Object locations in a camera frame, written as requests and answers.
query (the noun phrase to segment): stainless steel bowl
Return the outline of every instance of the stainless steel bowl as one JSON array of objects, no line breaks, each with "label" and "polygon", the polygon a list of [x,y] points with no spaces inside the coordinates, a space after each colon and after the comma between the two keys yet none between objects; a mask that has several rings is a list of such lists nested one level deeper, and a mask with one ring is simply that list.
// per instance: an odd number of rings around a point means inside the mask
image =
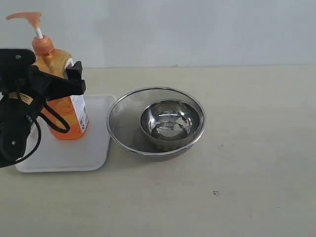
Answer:
[{"label": "stainless steel bowl", "polygon": [[[181,147],[162,151],[149,141],[140,125],[140,118],[145,109],[161,100],[178,100],[193,107],[199,117],[199,126],[190,133],[190,141]],[[205,112],[201,104],[191,95],[169,87],[146,87],[132,91],[119,98],[111,107],[107,117],[109,134],[123,148],[144,156],[174,157],[190,148],[203,134]]]},{"label": "stainless steel bowl", "polygon": [[181,100],[160,100],[149,105],[140,117],[146,138],[164,152],[190,143],[200,125],[196,109]]}]

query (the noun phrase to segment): mesh strainer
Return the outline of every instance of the mesh strainer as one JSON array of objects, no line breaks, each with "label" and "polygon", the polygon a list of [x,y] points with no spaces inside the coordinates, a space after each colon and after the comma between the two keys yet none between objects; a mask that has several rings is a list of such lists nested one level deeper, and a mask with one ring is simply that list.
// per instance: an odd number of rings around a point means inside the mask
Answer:
[{"label": "mesh strainer", "polygon": [[[193,106],[200,117],[200,125],[192,140],[181,148],[161,152],[144,136],[140,117],[145,108],[159,100],[181,100]],[[169,87],[146,87],[132,91],[121,98],[110,109],[107,128],[111,137],[122,147],[141,155],[166,156],[191,147],[205,129],[205,112],[201,104],[189,94]]]}]

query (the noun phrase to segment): pump nozzle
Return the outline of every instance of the pump nozzle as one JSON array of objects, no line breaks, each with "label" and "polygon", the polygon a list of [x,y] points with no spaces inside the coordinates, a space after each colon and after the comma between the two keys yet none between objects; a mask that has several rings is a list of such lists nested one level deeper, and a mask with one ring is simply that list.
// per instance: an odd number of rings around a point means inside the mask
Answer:
[{"label": "pump nozzle", "polygon": [[54,51],[54,45],[51,39],[47,36],[43,36],[40,30],[40,12],[18,12],[11,14],[6,17],[7,20],[14,18],[27,19],[28,22],[33,26],[36,32],[36,36],[32,42],[33,49],[36,55],[48,55]]}]

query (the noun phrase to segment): orange pump bottle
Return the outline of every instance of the orange pump bottle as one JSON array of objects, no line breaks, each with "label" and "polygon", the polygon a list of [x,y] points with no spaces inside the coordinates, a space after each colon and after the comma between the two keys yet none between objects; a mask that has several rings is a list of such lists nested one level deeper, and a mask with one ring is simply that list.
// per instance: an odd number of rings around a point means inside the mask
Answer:
[{"label": "orange pump bottle", "polygon": [[[19,12],[7,16],[7,20],[13,18],[24,18],[29,21],[36,32],[36,37],[32,41],[34,52],[37,56],[37,61],[34,65],[38,66],[39,70],[55,76],[66,78],[65,69],[73,66],[74,62],[70,53],[63,50],[55,49],[51,39],[42,35],[40,26],[40,12]],[[61,115],[69,124],[70,131],[68,133],[60,133],[52,128],[49,128],[51,133],[61,140],[78,139],[85,133],[88,124],[88,114],[85,106],[83,95],[68,96],[61,99],[49,101],[48,105]],[[43,113],[57,126],[63,125],[46,109]]]}]

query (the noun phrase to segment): beige tabletop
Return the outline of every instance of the beige tabletop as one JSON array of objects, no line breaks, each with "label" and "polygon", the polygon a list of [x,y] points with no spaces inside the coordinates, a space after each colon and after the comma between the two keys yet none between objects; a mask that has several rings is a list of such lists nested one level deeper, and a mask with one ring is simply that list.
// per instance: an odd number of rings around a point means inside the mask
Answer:
[{"label": "beige tabletop", "polygon": [[0,169],[0,236],[316,236],[316,66],[84,69],[88,94],[196,97],[202,138],[164,162],[111,143],[91,172]]}]

